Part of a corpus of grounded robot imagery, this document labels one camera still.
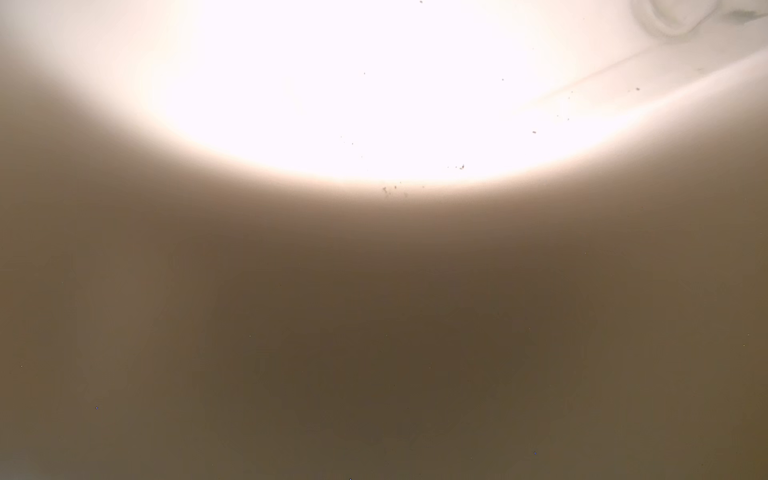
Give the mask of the white plastic storage bin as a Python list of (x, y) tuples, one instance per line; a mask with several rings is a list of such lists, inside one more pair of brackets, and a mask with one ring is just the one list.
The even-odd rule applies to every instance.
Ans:
[(763, 479), (763, 1), (5, 1), (5, 479)]

